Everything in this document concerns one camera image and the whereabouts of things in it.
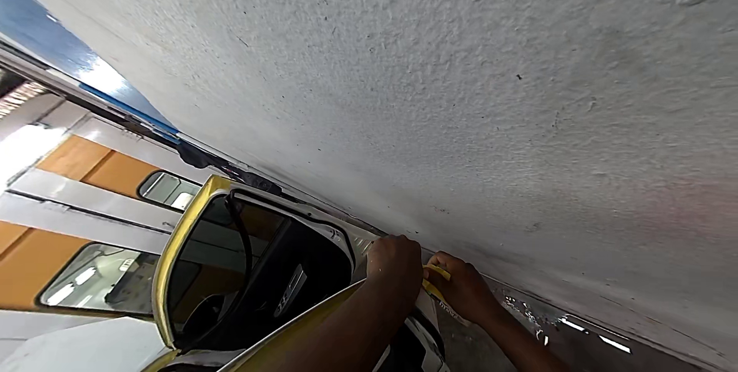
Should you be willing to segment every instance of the ceiling light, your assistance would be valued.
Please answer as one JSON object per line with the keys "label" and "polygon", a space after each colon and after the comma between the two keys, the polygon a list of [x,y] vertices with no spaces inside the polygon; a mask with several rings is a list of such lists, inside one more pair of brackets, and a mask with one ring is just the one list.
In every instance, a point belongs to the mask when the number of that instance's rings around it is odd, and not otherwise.
{"label": "ceiling light", "polygon": [[77,277],[75,277],[75,282],[78,286],[81,286],[84,284],[85,281],[92,278],[92,276],[95,275],[95,267],[89,267],[85,271],[81,272]]}
{"label": "ceiling light", "polygon": [[49,306],[56,306],[60,302],[62,302],[65,298],[69,297],[69,294],[75,291],[75,285],[71,282],[67,284],[66,286],[59,289],[59,291],[55,292],[51,297],[47,299],[47,304]]}

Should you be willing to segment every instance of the floor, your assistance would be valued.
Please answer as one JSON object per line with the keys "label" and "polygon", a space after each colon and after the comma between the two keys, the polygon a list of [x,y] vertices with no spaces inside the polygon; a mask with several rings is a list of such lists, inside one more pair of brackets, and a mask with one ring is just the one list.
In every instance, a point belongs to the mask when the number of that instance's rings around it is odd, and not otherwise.
{"label": "floor", "polygon": [[[625,339],[583,319],[571,316],[535,297],[488,280],[490,288],[504,307],[574,371],[651,371],[697,372],[704,369],[677,359],[661,350]],[[515,371],[502,350],[477,325],[465,327],[438,307],[438,325],[446,345],[446,360],[452,372]],[[630,350],[605,343],[622,344]]]}

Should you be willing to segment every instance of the blue paint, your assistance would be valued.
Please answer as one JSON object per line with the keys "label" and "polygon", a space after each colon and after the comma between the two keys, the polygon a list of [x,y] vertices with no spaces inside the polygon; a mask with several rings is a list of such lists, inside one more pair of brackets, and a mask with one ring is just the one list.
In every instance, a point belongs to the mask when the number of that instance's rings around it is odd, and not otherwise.
{"label": "blue paint", "polygon": [[[146,97],[118,74],[36,0],[0,0],[0,32],[63,73],[85,83],[87,91],[176,134],[171,122]],[[93,88],[101,80],[114,89]]]}

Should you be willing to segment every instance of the blue tape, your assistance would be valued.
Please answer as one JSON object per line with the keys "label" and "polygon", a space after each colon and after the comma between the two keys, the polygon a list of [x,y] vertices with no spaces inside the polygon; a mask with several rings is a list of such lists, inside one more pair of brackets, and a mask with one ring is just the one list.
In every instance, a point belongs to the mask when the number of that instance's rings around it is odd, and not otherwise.
{"label": "blue tape", "polygon": [[163,136],[163,137],[166,137],[168,140],[170,139],[171,141],[174,141],[177,144],[179,144],[179,140],[178,139],[174,139],[171,136],[171,134],[177,134],[179,132],[176,128],[174,128],[174,127],[172,127],[172,126],[170,126],[168,124],[165,124],[164,122],[161,122],[160,120],[157,120],[157,119],[153,118],[152,116],[148,115],[147,113],[144,113],[143,111],[139,111],[139,110],[133,108],[132,106],[130,106],[128,104],[121,103],[120,101],[116,100],[112,96],[109,96],[108,94],[105,94],[104,92],[98,90],[97,88],[93,88],[93,87],[91,87],[91,86],[89,86],[89,85],[87,85],[85,83],[80,83],[80,88],[82,88],[83,90],[85,90],[87,92],[90,92],[92,94],[95,94],[96,96],[102,98],[103,100],[107,101],[108,103],[111,103],[111,104],[113,104],[113,105],[115,105],[117,107],[122,108],[123,110],[125,110],[125,111],[127,111],[129,113],[134,114],[134,116],[138,116],[140,119],[143,119],[143,120],[146,120],[147,122],[152,123],[153,125],[155,125],[158,128],[160,128],[162,131],[168,132],[169,135],[165,135],[163,133],[160,133],[160,135]]}

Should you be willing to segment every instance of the orange wall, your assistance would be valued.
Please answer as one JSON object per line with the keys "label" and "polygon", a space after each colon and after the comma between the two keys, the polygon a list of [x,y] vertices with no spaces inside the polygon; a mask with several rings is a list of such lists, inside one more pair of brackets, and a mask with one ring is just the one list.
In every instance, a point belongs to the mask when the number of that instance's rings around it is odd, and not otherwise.
{"label": "orange wall", "polygon": [[0,259],[0,308],[37,310],[35,298],[76,252],[90,241],[12,224],[0,226],[5,238],[23,229]]}
{"label": "orange wall", "polygon": [[[79,136],[70,136],[36,167],[132,198],[159,169]],[[0,221],[0,309],[38,310],[36,296],[89,242]]]}
{"label": "orange wall", "polygon": [[36,167],[132,198],[146,176],[159,169],[79,136],[69,137]]}

